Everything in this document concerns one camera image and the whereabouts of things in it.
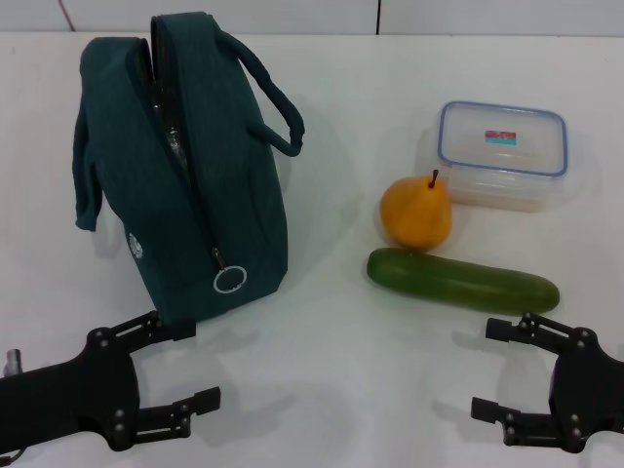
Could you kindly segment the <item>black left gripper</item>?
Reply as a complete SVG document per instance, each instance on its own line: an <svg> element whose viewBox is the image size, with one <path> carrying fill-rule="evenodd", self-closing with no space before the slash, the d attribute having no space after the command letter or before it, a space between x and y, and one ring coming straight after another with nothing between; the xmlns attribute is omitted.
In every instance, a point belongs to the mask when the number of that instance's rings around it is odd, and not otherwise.
<svg viewBox="0 0 624 468"><path fill-rule="evenodd" d="M196 322L167 324L157 311L91 331L75 358L1 379L1 450L15 451L79 432L102 436L116 451L139 438L188 438L191 418L220 408L213 387L167 406L139 409L129 350L196 335Z"/></svg>

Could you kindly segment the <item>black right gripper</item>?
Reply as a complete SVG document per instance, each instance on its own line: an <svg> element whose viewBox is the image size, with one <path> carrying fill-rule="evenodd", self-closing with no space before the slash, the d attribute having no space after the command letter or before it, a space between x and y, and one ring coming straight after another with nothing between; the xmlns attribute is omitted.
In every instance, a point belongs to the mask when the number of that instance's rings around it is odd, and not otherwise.
<svg viewBox="0 0 624 468"><path fill-rule="evenodd" d="M562 449L579 453L596 433L623 432L623 363L606 354L595 332L525 313L517 325L489 318L486 338L559 352L550 389L555 418L472 398L471 417L499 422L506 446L559 447L562 433Z"/></svg>

